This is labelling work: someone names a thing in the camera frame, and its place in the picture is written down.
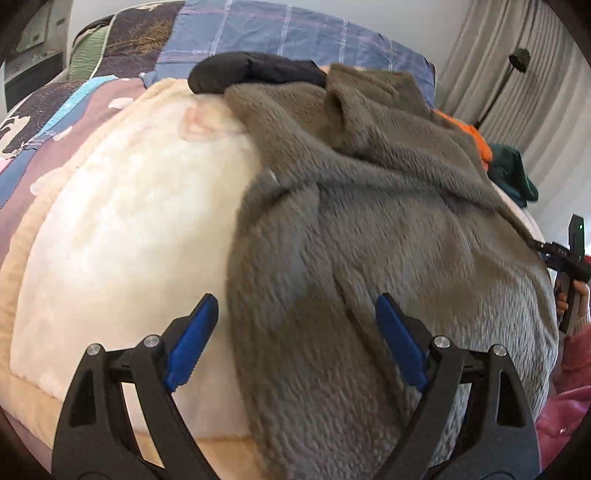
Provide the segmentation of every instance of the white plush blanket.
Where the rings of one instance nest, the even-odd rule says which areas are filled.
[[[62,401],[88,344],[134,346],[213,293],[217,328],[174,399],[195,438],[244,437],[225,271],[259,160],[221,97],[196,96],[185,81],[159,88],[87,155],[51,207],[22,279],[9,365]],[[126,397],[144,432],[137,398],[130,389]]]

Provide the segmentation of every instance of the dark green cloth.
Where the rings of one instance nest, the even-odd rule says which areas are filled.
[[[492,161],[488,165],[488,177],[521,208],[527,202],[537,202],[538,189],[525,174],[521,154],[509,145],[491,143]]]

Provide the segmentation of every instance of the gray fleece blanket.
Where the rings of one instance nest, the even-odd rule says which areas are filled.
[[[471,137],[406,74],[333,66],[326,90],[240,85],[225,98],[264,165],[239,212],[228,306],[268,476],[366,480],[395,446],[419,396],[377,330],[384,292],[460,347],[506,345],[537,416],[557,355],[552,286]]]

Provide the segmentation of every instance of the white curtain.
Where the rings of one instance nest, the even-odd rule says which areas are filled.
[[[591,247],[591,68],[546,3],[475,0],[439,81],[437,105],[475,123],[502,83],[515,47],[531,52],[528,71],[511,72],[480,132],[522,153],[540,192],[528,210],[545,238],[567,244],[576,213],[586,220]]]
[[[0,65],[0,125],[7,115],[6,95],[4,88],[4,64]]]
[[[474,124],[509,69],[530,0],[474,0],[437,83],[437,107]]]
[[[585,219],[591,253],[591,67],[576,45],[564,52],[564,78],[523,152],[540,201],[528,207],[546,239],[567,245],[573,213]]]

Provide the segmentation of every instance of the pink clothing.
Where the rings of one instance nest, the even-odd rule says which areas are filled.
[[[558,395],[535,422],[542,468],[562,451],[591,406],[591,325],[564,339],[562,373],[554,385]]]

